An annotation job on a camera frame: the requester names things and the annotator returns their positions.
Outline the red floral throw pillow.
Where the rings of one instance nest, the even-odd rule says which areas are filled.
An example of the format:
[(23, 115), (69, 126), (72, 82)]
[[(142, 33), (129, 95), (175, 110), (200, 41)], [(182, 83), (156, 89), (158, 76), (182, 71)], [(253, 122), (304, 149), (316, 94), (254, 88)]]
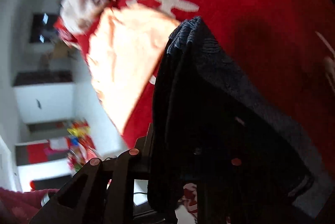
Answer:
[(122, 134), (163, 54), (169, 35), (180, 22), (135, 3), (122, 9), (109, 0), (62, 0), (55, 27), (68, 46), (84, 50), (91, 83), (102, 107)]

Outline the red sofa seat cover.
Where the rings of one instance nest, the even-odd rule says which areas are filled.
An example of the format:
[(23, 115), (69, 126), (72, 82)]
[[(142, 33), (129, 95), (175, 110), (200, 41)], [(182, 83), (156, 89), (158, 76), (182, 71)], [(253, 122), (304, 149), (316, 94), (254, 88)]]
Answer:
[(238, 15), (205, 23), (271, 104), (297, 121), (334, 173), (331, 0), (242, 0)]

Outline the dark navy pants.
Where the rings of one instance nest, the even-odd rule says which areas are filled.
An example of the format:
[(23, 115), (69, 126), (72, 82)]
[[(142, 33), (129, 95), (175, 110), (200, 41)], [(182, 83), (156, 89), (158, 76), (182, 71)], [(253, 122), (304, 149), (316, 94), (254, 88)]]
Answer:
[(299, 128), (264, 104), (200, 17), (169, 36), (153, 133), (148, 201), (172, 222), (192, 183), (199, 223), (334, 223), (334, 200), (316, 217), (298, 203), (316, 180)]

